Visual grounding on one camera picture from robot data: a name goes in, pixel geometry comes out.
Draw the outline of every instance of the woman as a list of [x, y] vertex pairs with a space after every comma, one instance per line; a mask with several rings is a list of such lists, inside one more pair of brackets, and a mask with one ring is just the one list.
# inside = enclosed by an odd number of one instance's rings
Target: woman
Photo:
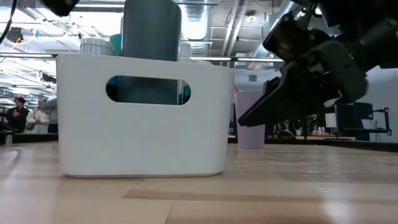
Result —
[[27, 134], [47, 134], [49, 129], [49, 111], [42, 110], [41, 107], [44, 102], [39, 102], [36, 109], [29, 112], [26, 117]]

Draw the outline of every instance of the black jacket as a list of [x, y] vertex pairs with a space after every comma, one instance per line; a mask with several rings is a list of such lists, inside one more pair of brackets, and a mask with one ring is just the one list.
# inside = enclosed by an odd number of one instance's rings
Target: black jacket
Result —
[[[17, 111], [20, 115], [14, 117], [13, 115], [14, 111]], [[25, 130], [26, 117], [28, 114], [29, 110], [24, 107], [21, 109], [18, 109], [16, 107], [9, 109], [7, 111], [8, 125], [11, 126], [12, 128], [18, 129], [20, 132], [23, 132]]]

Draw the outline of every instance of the black cable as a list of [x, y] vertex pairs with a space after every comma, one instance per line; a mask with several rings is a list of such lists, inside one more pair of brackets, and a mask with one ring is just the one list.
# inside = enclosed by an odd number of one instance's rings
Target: black cable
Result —
[[4, 29], [4, 32], [2, 33], [2, 35], [0, 37], [0, 44], [3, 42], [4, 38], [6, 38], [7, 33], [11, 28], [12, 17], [14, 16], [15, 10], [17, 9], [17, 2], [18, 2], [18, 0], [13, 0], [13, 2], [12, 2], [10, 19], [8, 20], [6, 28]]

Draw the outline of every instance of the ceiling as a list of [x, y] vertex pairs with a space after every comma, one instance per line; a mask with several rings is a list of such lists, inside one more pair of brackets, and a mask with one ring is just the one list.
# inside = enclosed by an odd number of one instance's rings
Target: ceiling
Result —
[[[175, 1], [177, 3], [206, 4], [210, 15], [208, 33], [201, 41], [208, 45], [206, 55], [219, 56], [226, 37], [234, 0]], [[249, 21], [246, 19], [247, 16], [244, 17], [232, 54], [247, 54], [259, 46], [264, 39], [262, 27], [266, 15], [277, 12], [280, 4], [281, 0], [249, 1], [246, 12], [254, 15], [255, 20]], [[10, 5], [11, 0], [0, 1], [0, 30], [4, 30], [9, 19]], [[68, 17], [60, 18], [38, 1], [20, 0], [12, 26], [22, 28], [24, 40], [18, 44], [4, 40], [0, 45], [0, 52], [30, 54], [79, 52], [80, 37], [108, 40], [111, 35], [120, 33], [122, 16], [122, 1], [82, 0]], [[27, 98], [36, 98], [39, 95], [55, 97], [55, 84], [43, 81], [43, 74], [56, 77], [54, 60], [0, 57], [0, 97], [11, 97], [11, 100], [8, 99], [9, 101], [0, 100], [0, 105], [11, 105], [12, 97], [15, 95]], [[30, 86], [30, 88], [19, 88], [18, 86]]]

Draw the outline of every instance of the dark gray bottle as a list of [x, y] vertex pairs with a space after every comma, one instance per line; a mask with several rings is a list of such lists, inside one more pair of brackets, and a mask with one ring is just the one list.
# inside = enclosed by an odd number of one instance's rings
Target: dark gray bottle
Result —
[[[122, 57], [177, 61], [180, 36], [181, 10], [172, 0], [126, 0]], [[176, 105], [177, 81], [121, 77], [118, 95], [120, 102]]]

